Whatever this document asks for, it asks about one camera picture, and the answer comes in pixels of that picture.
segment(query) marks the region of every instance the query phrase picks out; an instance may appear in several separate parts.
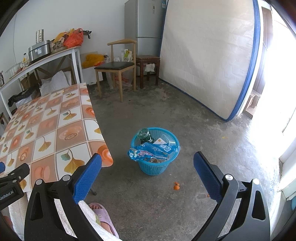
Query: refrigerator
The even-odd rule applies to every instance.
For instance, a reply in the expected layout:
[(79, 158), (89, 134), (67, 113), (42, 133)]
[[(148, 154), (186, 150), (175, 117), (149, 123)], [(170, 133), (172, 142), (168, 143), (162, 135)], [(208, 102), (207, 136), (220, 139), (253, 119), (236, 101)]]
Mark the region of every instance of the refrigerator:
[(125, 3), (125, 38), (136, 40), (136, 55), (160, 55), (166, 0), (129, 0)]

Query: orange plastic bag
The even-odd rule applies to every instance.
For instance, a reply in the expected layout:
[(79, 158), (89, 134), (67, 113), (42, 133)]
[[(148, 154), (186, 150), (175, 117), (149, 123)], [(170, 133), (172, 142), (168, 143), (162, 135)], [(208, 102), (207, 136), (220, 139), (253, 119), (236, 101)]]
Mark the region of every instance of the orange plastic bag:
[(64, 46), (67, 48), (72, 48), (76, 46), (81, 46), (83, 43), (83, 30), (79, 28), (75, 30), (66, 41), (64, 41)]

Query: wooden stool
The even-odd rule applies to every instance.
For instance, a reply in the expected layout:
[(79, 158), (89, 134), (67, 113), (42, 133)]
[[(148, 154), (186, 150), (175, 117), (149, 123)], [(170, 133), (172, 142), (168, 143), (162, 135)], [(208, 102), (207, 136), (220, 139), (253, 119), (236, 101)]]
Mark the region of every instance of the wooden stool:
[[(158, 77), (159, 77), (159, 67), (160, 67), (160, 58), (152, 55), (140, 55), (136, 57), (136, 65), (140, 67), (140, 88), (144, 88), (144, 66), (146, 64), (155, 64), (155, 85), (158, 85)], [(150, 72), (147, 72), (147, 80), (149, 81)]]

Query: black cloth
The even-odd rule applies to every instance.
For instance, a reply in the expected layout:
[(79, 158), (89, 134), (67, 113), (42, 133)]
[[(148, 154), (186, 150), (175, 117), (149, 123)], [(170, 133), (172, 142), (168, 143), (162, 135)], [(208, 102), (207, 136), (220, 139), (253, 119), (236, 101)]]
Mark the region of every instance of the black cloth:
[(13, 95), (9, 98), (8, 100), (8, 106), (11, 107), (13, 105), (13, 103), (15, 102), (18, 102), (22, 99), (25, 99), (25, 98), (28, 98), (33, 92), (34, 90), (37, 90), (39, 89), (39, 85), (36, 84), (34, 86), (31, 86), (30, 88), (28, 88), (27, 90), (17, 94), (17, 95)]

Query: floral tablecloth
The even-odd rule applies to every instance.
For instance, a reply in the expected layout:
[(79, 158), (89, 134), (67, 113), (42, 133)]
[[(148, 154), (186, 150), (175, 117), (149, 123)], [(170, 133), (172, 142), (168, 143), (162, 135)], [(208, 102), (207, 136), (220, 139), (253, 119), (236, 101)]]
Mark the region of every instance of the floral tablecloth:
[(29, 165), (30, 174), (20, 183), (24, 192), (39, 178), (53, 182), (73, 174), (94, 153), (101, 155), (103, 167), (113, 164), (85, 83), (20, 106), (0, 139), (0, 150), (6, 167), (0, 177)]

